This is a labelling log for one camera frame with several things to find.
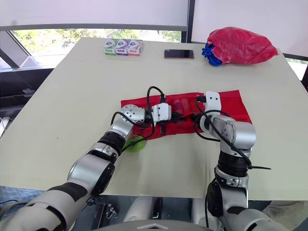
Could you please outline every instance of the table top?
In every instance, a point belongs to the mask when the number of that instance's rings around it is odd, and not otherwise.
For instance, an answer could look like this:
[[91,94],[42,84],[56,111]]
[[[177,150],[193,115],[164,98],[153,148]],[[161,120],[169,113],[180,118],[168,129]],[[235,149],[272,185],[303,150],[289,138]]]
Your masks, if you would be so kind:
[[[308,200],[308,94],[282,54],[256,65],[213,67],[202,44],[145,42],[141,57],[106,56],[105,39],[82,38],[51,72],[0,139],[0,185],[46,190],[108,129],[122,99],[240,90],[257,131],[250,200]],[[194,60],[166,60],[164,49],[192,49]],[[196,134],[150,140],[123,153],[104,194],[205,197],[219,143]]]

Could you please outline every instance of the small box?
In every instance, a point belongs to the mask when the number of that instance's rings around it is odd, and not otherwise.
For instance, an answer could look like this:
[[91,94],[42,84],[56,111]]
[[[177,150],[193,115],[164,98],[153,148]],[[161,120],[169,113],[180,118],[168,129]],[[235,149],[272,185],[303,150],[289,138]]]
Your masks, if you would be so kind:
[[108,39],[108,41],[104,45],[105,54],[116,55],[116,52],[115,52],[116,43],[117,43],[117,39]]
[[128,55],[140,56],[143,50],[142,40],[131,40],[128,44],[127,51]]
[[128,43],[129,43],[129,40],[120,39],[115,45],[116,54],[117,55],[128,55],[127,53]]

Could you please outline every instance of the phone screen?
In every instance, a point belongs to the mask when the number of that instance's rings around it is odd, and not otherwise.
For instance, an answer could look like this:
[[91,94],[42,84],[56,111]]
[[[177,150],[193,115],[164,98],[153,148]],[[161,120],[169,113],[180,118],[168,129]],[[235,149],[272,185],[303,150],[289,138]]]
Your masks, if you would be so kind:
[[193,50],[165,50],[165,59],[193,59]]

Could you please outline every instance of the black cable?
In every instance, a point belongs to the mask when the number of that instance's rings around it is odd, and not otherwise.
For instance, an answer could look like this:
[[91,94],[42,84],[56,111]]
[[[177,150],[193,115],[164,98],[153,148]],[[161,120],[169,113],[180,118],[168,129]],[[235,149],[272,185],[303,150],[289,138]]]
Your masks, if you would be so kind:
[[93,196],[93,197],[91,197],[89,200],[87,200],[87,202],[86,202],[86,206],[84,206],[83,207],[83,209],[81,210],[81,212],[89,205],[89,206],[91,206],[91,205],[95,205],[95,198],[96,198],[97,196]]
[[219,135],[219,137],[226,142],[227,145],[229,145],[234,151],[236,151],[248,164],[248,168],[249,169],[253,169],[253,168],[260,168],[260,169],[270,169],[269,167],[258,167],[258,166],[252,166],[250,159],[239,149],[237,149],[232,143],[230,143],[219,131],[218,129],[215,127],[215,125],[213,124],[213,122],[211,121],[211,119],[209,118],[209,116],[207,115],[207,113],[213,112],[213,111],[217,111],[217,110],[209,110],[209,111],[203,111],[203,109],[199,106],[198,104],[198,100],[196,99],[196,106],[197,108],[200,110],[200,112],[206,117],[206,119],[208,120],[209,124],[212,126],[212,128],[214,129],[214,131]]
[[117,114],[123,116],[128,122],[132,123],[132,124],[135,125],[135,126],[144,127],[144,126],[141,125],[141,124],[134,123],[132,120],[130,120],[130,119],[129,119],[125,114],[123,114],[122,112],[115,112],[115,113],[114,113],[114,115],[112,116],[110,125],[112,125],[112,124],[114,123],[115,116],[116,116]]
[[17,200],[8,200],[8,201],[3,201],[3,202],[1,202],[0,204],[4,204],[4,203],[10,202],[10,201],[18,202]]
[[206,227],[208,227],[208,217],[207,217],[207,195],[205,196],[205,223],[206,223]]
[[[210,110],[209,112],[220,112],[222,114],[225,114],[226,116],[230,117],[229,114],[221,111],[221,110]],[[216,141],[216,142],[220,142],[220,140],[217,140],[217,139],[213,139],[213,138],[208,138],[208,137],[205,137],[203,135],[200,134],[200,132],[198,131],[198,124],[197,122],[200,120],[200,118],[202,117],[203,115],[199,115],[195,120],[194,120],[194,123],[193,123],[193,128],[194,128],[194,131],[197,133],[197,135],[199,137],[201,137],[202,139],[205,139],[205,140],[208,140],[208,141]]]
[[147,109],[148,109],[148,112],[149,112],[149,115],[150,115],[150,118],[151,118],[152,132],[151,132],[150,135],[148,135],[148,136],[146,136],[146,137],[144,137],[144,138],[142,138],[140,140],[131,142],[129,145],[127,145],[126,147],[124,147],[122,149],[122,152],[124,152],[127,148],[129,148],[129,147],[131,147],[131,146],[133,146],[133,145],[135,145],[135,144],[137,144],[137,143],[139,143],[141,141],[144,141],[144,140],[150,138],[151,136],[153,136],[153,134],[155,132],[155,124],[154,124],[154,119],[153,119],[153,116],[152,116],[152,113],[151,113],[151,107],[150,107],[150,91],[151,91],[151,89],[158,90],[160,95],[161,95],[161,97],[164,97],[164,93],[158,87],[151,86],[151,87],[149,87],[148,92],[146,94],[146,103],[147,103]]
[[197,135],[199,137],[201,137],[202,139],[205,139],[207,141],[216,141],[216,142],[220,142],[220,140],[217,140],[217,139],[213,139],[213,138],[208,138],[208,137],[205,137],[203,135],[200,134],[200,132],[198,131],[198,124],[197,122],[199,121],[199,119],[202,117],[203,115],[199,115],[195,120],[194,120],[194,123],[193,123],[193,128],[194,128],[194,131],[197,133]]

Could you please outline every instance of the blue glove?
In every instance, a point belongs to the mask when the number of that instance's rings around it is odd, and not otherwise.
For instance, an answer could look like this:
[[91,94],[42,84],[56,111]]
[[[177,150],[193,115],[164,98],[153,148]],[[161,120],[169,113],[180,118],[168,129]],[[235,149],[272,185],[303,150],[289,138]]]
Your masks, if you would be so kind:
[[214,48],[214,45],[208,45],[208,43],[205,44],[205,48],[202,48],[202,55],[204,55],[205,58],[208,58],[208,62],[213,66],[220,66],[222,65],[222,61],[215,57],[215,55],[212,53],[212,49]]

